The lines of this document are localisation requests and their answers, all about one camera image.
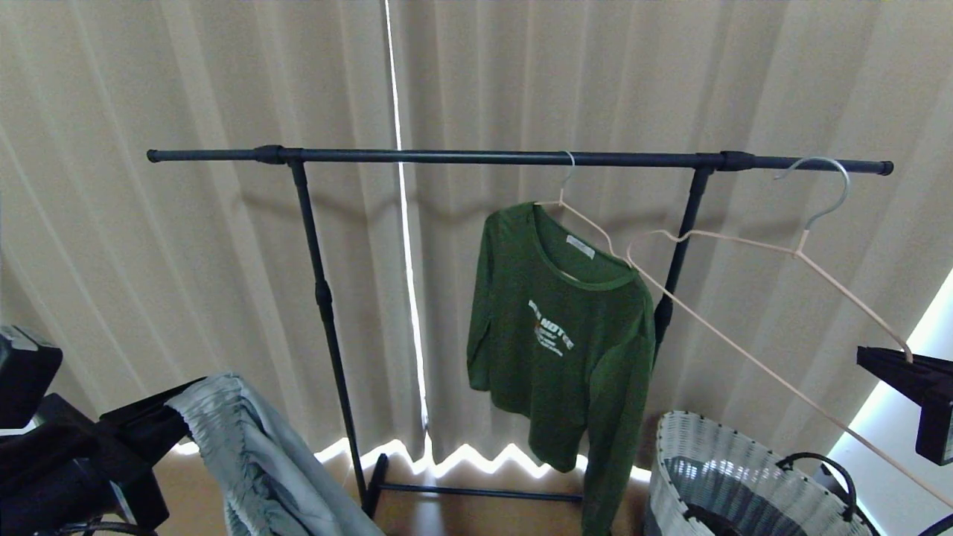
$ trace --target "brown floor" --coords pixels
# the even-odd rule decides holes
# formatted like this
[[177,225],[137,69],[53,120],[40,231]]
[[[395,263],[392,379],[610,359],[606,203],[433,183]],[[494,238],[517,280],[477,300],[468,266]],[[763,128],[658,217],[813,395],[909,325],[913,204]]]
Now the brown floor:
[[[356,496],[350,459],[342,454],[325,466]],[[367,468],[370,478],[372,467]],[[198,455],[170,454],[155,467],[171,517],[160,536],[226,534],[222,497]],[[560,474],[548,471],[535,479],[516,462],[506,462],[488,475],[462,462],[440,479],[432,471],[415,475],[406,459],[391,457],[388,482],[401,484],[490,487],[524,491],[578,492],[581,471]],[[647,484],[631,480],[613,524],[613,534],[638,534]],[[579,506],[516,499],[428,495],[385,491],[375,521],[389,536],[507,536],[522,534],[579,534]]]

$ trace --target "white wall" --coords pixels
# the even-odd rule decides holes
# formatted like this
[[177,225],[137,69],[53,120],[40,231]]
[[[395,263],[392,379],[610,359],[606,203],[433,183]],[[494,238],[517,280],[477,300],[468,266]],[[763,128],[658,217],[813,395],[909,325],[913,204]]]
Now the white wall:
[[[953,273],[910,336],[915,354],[953,359]],[[953,497],[953,464],[939,466],[914,449],[920,407],[880,382],[851,423],[851,428],[883,449],[917,476]],[[854,478],[867,512],[890,536],[917,535],[949,515],[950,509],[901,472],[846,434],[831,450]]]

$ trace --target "laundry basket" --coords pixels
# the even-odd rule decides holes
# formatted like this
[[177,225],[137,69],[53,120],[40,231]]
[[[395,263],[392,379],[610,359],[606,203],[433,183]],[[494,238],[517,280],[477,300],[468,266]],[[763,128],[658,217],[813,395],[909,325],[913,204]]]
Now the laundry basket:
[[[793,467],[818,458],[843,473],[848,502]],[[857,493],[836,463],[812,453],[782,458],[737,430],[685,411],[659,423],[646,536],[870,536]]]

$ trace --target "hanger hook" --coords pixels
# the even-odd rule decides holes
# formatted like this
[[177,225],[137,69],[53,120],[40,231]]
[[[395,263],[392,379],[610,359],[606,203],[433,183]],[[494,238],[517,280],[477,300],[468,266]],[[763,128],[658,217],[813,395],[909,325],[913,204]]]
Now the hanger hook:
[[841,177],[843,178],[843,192],[841,193],[841,198],[838,199],[836,203],[831,205],[829,208],[824,209],[818,212],[817,214],[811,216],[810,218],[808,218],[807,223],[804,224],[804,231],[810,230],[811,225],[814,225],[814,222],[817,221],[819,217],[828,215],[836,211],[837,209],[839,209],[841,205],[843,205],[843,203],[847,200],[847,195],[850,194],[850,174],[847,172],[846,169],[844,169],[844,167],[841,165],[840,162],[838,162],[834,158],[828,158],[826,156],[806,156],[798,160],[797,162],[791,164],[791,167],[784,170],[783,173],[781,173],[780,175],[775,175],[775,179],[777,180],[777,179],[785,178],[786,176],[790,175],[791,172],[798,169],[801,164],[803,164],[804,162],[810,162],[810,161],[827,162],[828,164],[837,168],[837,171],[841,172]]
[[560,190],[566,189],[566,185],[569,184],[569,179],[573,178],[573,174],[576,172],[576,157],[573,156],[573,154],[569,151],[563,152],[569,155],[569,161],[573,163],[573,167],[569,168],[569,173],[567,173],[566,177],[562,179],[562,186],[559,187]]

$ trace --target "shirt sleeve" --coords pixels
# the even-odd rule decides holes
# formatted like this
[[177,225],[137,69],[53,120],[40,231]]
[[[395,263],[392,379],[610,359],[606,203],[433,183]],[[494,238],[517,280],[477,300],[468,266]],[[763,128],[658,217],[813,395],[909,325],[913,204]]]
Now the shirt sleeve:
[[584,536],[609,534],[632,472],[655,353],[654,332],[639,331],[603,355],[589,380],[589,464],[582,503]]
[[479,260],[476,262],[474,306],[470,313],[470,335],[467,338],[467,372],[470,386],[486,391],[490,388],[489,370],[485,360],[477,358],[480,344],[490,329],[493,295],[493,216],[483,225],[483,239],[479,245]]

